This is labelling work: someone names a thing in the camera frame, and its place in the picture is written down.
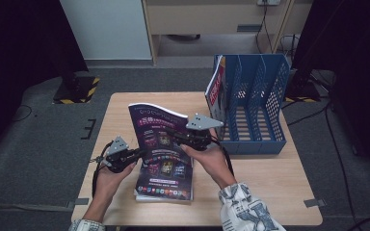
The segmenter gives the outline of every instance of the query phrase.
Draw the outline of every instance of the gray carpet floor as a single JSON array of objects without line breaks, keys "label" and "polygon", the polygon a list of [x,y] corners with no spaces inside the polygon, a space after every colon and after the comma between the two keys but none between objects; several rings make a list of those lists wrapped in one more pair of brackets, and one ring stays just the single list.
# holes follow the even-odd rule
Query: gray carpet floor
[{"label": "gray carpet floor", "polygon": [[[92,69],[91,74],[98,76],[100,82],[92,101],[86,104],[52,104],[60,78],[27,89],[22,101],[25,106],[19,107],[13,118],[16,121],[0,140],[0,204],[66,206],[78,196],[114,92],[202,91],[211,73],[211,68]],[[283,112],[287,122],[292,122],[323,109],[328,101],[295,103]],[[95,119],[96,123],[91,138],[82,140],[88,134],[85,127],[92,125],[89,119]],[[339,116],[329,111],[329,119],[348,178],[355,215],[358,220],[370,218],[370,160],[353,154]],[[315,197],[324,199],[327,206],[320,208],[324,219],[320,226],[286,229],[347,230],[355,222],[325,115],[291,125],[290,131]],[[71,212],[0,210],[0,230],[67,230],[70,218]],[[362,225],[362,230],[370,230],[370,222]]]}]

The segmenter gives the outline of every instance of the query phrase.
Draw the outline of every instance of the wall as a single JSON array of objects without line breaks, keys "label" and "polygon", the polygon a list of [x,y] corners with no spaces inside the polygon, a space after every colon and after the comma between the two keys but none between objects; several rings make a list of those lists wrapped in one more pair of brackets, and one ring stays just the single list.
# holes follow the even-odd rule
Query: wall
[{"label": "wall", "polygon": [[295,0],[284,28],[285,35],[300,34],[303,30],[313,0]]},{"label": "wall", "polygon": [[85,60],[151,60],[141,0],[61,0]]}]

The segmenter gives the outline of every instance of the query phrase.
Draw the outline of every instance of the hand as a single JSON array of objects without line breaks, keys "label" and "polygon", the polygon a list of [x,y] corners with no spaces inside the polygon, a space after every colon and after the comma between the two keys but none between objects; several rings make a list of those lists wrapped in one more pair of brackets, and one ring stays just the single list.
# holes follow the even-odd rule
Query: hand
[{"label": "hand", "polygon": [[185,144],[181,144],[181,148],[188,156],[200,162],[221,190],[237,183],[235,177],[227,167],[225,155],[219,146],[211,147],[205,151],[196,151],[194,148]]},{"label": "hand", "polygon": [[113,173],[107,167],[98,172],[95,195],[83,219],[102,222],[104,215],[116,194],[119,184],[128,176],[136,164],[133,163],[120,173]]},{"label": "hand", "polygon": [[120,173],[113,173],[107,167],[101,167],[97,176],[94,198],[113,199],[119,184],[131,173],[134,166],[135,163],[129,165]]}]

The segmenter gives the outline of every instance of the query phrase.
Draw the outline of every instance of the blue file organizer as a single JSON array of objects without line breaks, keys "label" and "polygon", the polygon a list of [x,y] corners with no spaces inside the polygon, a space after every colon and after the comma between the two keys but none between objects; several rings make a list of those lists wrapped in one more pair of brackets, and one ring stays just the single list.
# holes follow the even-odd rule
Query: blue file organizer
[{"label": "blue file organizer", "polygon": [[278,154],[286,144],[278,118],[290,72],[286,58],[224,56],[226,127],[221,144],[231,155]]}]

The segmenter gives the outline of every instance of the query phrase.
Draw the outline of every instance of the black curtain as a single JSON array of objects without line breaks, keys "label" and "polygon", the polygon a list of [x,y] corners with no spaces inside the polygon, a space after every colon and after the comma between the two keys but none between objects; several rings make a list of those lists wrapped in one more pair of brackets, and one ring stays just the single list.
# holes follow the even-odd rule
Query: black curtain
[{"label": "black curtain", "polygon": [[290,90],[312,69],[336,73],[330,96],[354,132],[358,154],[370,157],[370,1],[314,0],[292,64]]},{"label": "black curtain", "polygon": [[0,0],[0,136],[27,88],[87,70],[59,1]]}]

